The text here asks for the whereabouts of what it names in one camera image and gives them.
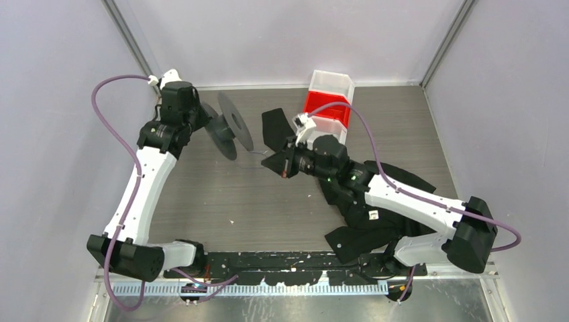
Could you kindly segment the dark grey cable spool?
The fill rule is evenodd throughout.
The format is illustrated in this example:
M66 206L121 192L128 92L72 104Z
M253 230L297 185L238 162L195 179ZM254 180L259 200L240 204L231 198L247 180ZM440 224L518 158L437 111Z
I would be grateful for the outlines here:
M209 104L201 104L209 118L205 130L221 154L228 160L234 161L237 158L235 140L248 152L253 151L254 142L244 118L231 99L224 92L218 92L217 102L221 114Z

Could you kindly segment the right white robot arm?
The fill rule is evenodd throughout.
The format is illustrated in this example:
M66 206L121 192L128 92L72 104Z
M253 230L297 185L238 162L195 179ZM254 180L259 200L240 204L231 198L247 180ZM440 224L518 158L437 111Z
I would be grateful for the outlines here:
M325 238L341 262L383 247L384 269L395 276L418 264L449 262L471 273L486 268L498 229L482 199L441 197L406 170L357 162L331 135L312 144L292 134L264 142L272 150L264 167L283 178L314 176L327 203L338 208L346 224Z

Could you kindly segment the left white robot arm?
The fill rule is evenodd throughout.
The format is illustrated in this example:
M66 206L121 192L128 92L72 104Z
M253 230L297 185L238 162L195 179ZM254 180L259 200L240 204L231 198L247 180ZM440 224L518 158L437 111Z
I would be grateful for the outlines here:
M180 269L196 278L205 271L203 246L176 240L149 244L149 231L160 194L191 135L209 123L197 89L183 80L160 80L158 119L141 129L137 150L128 146L135 165L111 221L100 235L90 235L87 250L109 272L154 281L161 272Z

